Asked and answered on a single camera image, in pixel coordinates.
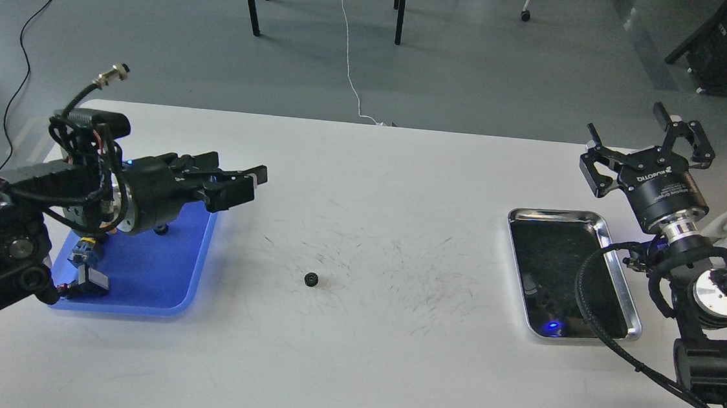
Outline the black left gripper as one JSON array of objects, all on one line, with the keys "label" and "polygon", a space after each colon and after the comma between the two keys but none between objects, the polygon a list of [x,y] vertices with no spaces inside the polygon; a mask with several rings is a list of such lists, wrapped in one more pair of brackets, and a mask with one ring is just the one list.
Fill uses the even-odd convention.
[{"label": "black left gripper", "polygon": [[216,151],[200,155],[142,157],[122,165],[127,208],[118,229],[127,235],[175,220],[182,207],[195,202],[193,178],[206,177],[202,201],[210,213],[226,211],[255,199],[255,189],[268,181],[268,168],[244,171],[219,169]]}]

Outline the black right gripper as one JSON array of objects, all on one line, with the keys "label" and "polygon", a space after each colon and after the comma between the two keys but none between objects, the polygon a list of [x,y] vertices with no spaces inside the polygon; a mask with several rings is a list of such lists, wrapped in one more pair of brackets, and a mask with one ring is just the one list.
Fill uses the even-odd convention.
[{"label": "black right gripper", "polygon": [[[614,189],[622,190],[640,229],[656,235],[660,233],[660,220],[678,211],[686,211],[695,220],[706,216],[708,204],[689,168],[708,169],[717,155],[699,121],[672,119],[662,102],[653,104],[653,114],[664,128],[663,144],[630,155],[602,145],[595,126],[587,124],[591,141],[580,156],[580,171],[595,198],[604,198]],[[687,158],[673,154],[673,146],[680,138],[691,146],[694,164],[690,166]],[[598,172],[597,166],[606,167],[616,176]]]}]

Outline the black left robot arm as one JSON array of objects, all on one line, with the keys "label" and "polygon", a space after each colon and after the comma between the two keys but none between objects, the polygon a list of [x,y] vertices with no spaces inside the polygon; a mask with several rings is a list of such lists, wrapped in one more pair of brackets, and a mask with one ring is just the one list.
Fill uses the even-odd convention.
[{"label": "black left robot arm", "polygon": [[79,104],[128,75],[126,64],[113,65],[51,115],[49,135],[61,159],[0,171],[0,310],[28,296],[53,305],[84,286],[54,283],[45,217],[90,239],[113,230],[136,235],[165,230],[194,202],[215,213],[249,203],[266,184],[266,166],[225,171],[215,151],[124,160],[116,141],[131,133],[127,117]]}]

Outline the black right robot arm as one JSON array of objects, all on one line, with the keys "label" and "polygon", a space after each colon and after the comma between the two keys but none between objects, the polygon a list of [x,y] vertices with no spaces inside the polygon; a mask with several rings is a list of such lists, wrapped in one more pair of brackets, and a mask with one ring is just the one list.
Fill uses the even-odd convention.
[{"label": "black right robot arm", "polygon": [[[727,250],[703,236],[697,222],[708,204],[690,175],[707,169],[715,152],[700,122],[673,119],[658,102],[653,114],[665,138],[634,153],[605,147],[593,124],[580,170],[596,198],[622,190],[649,243],[621,242],[598,248],[579,265],[574,295],[594,335],[633,370],[644,374],[693,408],[727,408]],[[622,348],[584,299],[587,267],[606,253],[626,249],[626,266],[648,278],[652,303],[678,324],[673,344],[675,380],[645,365]]]}]

